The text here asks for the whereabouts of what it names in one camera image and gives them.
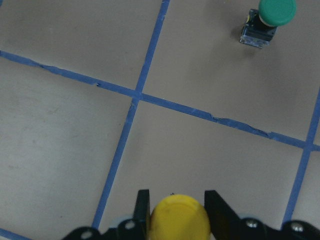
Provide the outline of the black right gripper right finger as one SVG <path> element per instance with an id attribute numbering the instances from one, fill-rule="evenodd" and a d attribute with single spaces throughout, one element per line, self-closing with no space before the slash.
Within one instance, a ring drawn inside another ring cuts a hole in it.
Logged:
<path id="1" fill-rule="evenodd" d="M 204 208 L 214 237 L 236 237 L 240 217 L 216 190 L 204 192 Z"/>

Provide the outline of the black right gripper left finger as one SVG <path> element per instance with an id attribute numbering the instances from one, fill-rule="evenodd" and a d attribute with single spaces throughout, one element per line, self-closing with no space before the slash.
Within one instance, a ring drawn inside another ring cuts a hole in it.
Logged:
<path id="1" fill-rule="evenodd" d="M 133 211 L 134 231 L 136 240 L 148 240 L 150 237 L 150 191 L 141 189 L 137 193 L 135 207 Z"/>

